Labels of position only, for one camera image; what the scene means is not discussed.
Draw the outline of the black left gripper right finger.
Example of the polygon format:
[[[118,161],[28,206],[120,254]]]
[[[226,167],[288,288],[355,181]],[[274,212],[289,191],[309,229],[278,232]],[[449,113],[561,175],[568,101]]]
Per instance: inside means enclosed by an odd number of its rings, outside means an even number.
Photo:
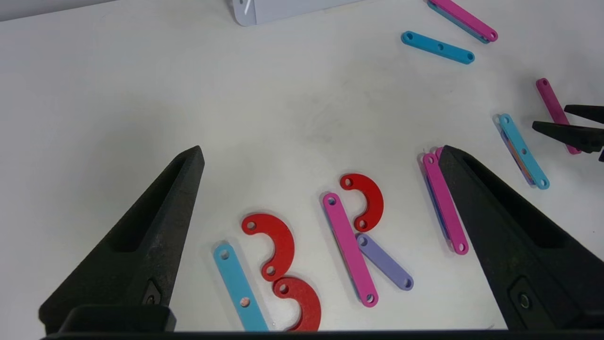
[[[604,263],[472,155],[439,168],[510,330],[601,330]]]

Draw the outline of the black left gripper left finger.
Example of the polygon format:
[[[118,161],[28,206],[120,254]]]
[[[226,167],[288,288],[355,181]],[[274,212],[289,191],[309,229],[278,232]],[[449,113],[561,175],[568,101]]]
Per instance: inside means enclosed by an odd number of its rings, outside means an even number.
[[[170,337],[170,310],[204,170],[179,153],[39,308],[48,337]]]

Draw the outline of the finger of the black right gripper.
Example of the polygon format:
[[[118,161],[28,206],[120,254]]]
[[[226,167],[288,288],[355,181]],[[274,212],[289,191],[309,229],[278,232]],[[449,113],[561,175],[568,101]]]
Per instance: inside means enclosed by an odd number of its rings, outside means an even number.
[[[566,105],[564,112],[604,124],[604,107],[594,105]]]
[[[550,122],[532,123],[532,128],[547,137],[569,145],[585,153],[601,152],[604,146],[604,130]]]

